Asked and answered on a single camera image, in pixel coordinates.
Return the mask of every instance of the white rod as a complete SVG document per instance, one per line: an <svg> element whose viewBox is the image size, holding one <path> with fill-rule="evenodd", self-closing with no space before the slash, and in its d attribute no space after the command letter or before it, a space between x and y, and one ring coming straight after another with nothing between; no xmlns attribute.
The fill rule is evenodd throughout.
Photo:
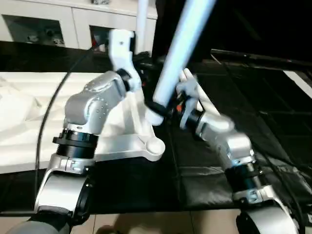
<svg viewBox="0 0 312 234"><path fill-rule="evenodd" d="M138 54L144 50L145 25L147 20L147 9L149 0L138 0L136 13L136 50Z"/></svg>
<svg viewBox="0 0 312 234"><path fill-rule="evenodd" d="M161 71L153 101L167 107L216 0L187 0L177 25L169 53ZM146 118L152 125L160 125L163 117L147 110Z"/></svg>

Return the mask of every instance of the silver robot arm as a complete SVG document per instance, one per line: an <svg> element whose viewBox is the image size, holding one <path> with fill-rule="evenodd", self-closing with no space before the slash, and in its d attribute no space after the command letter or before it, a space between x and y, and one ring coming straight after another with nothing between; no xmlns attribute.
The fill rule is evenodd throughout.
<svg viewBox="0 0 312 234"><path fill-rule="evenodd" d="M66 102L63 131L53 139L58 149L51 155L42 180L36 214L9 234L68 234L73 226L88 219L98 135L110 110L125 98L126 92L141 88L129 50L133 36L127 30L112 30L109 55L114 71L90 81Z"/></svg>
<svg viewBox="0 0 312 234"><path fill-rule="evenodd" d="M217 153L232 188L233 201L241 209L236 219L239 233L297 234L287 208L259 168L248 136L238 132L233 121L215 107L197 110L199 85L185 70L188 80L177 86L177 92L187 96L180 113L180 128L193 131Z"/></svg>

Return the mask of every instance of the black padded surface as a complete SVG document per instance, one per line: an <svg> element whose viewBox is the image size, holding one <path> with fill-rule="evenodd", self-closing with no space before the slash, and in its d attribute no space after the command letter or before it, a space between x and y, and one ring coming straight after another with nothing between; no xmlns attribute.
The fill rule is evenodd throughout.
<svg viewBox="0 0 312 234"><path fill-rule="evenodd" d="M64 72L84 51L0 42L0 70ZM107 56L93 54L75 72L105 72ZM218 110L231 118L262 149L294 163L311 163L312 101L282 71L224 67L216 63L190 64ZM158 72L144 87L150 97ZM154 128L166 144L158 162L144 158L101 162L96 165L94 214L140 211L181 211L233 208L231 190L218 158L202 141L167 123ZM311 173L300 174L279 161L283 177L302 205L312 202ZM271 170L264 172L283 200L288 194ZM34 172L0 175L0 210L31 211Z"/></svg>

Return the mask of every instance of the black cable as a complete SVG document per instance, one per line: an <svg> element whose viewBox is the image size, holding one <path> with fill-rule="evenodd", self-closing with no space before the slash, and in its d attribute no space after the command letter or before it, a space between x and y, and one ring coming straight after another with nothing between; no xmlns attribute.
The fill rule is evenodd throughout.
<svg viewBox="0 0 312 234"><path fill-rule="evenodd" d="M63 79L61 80L61 82L58 84L57 89L55 90L54 94L52 95L49 105L44 113L43 119L42 119L42 123L39 129L39 133L38 133L38 139L37 139L37 145L36 145L36 163L35 163L35 200L37 197L37 193L38 193L38 187L39 187L39 168L40 168L40 148L41 148L41 140L42 140L42 133L43 133L43 129L45 126L45 123L49 117L49 113L50 110L53 106L53 103L55 101L55 98L58 96L60 89L62 88L62 86L64 85L65 81L68 79L68 77L70 76L70 74L72 73L72 71L75 69L75 67L81 62L83 61L91 51L93 51L95 48L97 48L98 46L100 46L101 44L97 44L92 46L90 49L87 50L87 52L78 60L76 60L76 62L70 67L70 69L68 70L68 72L66 73L66 75L63 77Z"/></svg>
<svg viewBox="0 0 312 234"><path fill-rule="evenodd" d="M265 158L268 165L271 167L272 171L277 176L277 178L281 182L282 186L285 188L285 190L288 192L289 196L291 197L293 204L295 206L295 209L297 211L296 213L297 213L297 219L298 219L298 224L299 224L299 233L304 234L306 227L304 225L302 210L301 210L300 204L299 204L296 196L294 195L294 193L290 189L288 183L286 183L286 181L283 179L281 173L277 170L276 166L273 165L273 163L270 161L269 157L264 152L259 151L259 153Z"/></svg>

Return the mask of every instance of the tiled floor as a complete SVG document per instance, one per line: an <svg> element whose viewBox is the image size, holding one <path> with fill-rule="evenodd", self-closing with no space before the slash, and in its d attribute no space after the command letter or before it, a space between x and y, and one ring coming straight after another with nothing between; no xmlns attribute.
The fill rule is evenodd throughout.
<svg viewBox="0 0 312 234"><path fill-rule="evenodd" d="M107 234L108 226L121 234L237 234L237 214L237 210L220 210L92 215L83 225L74 227L72 234ZM25 220L0 218L0 234Z"/></svg>

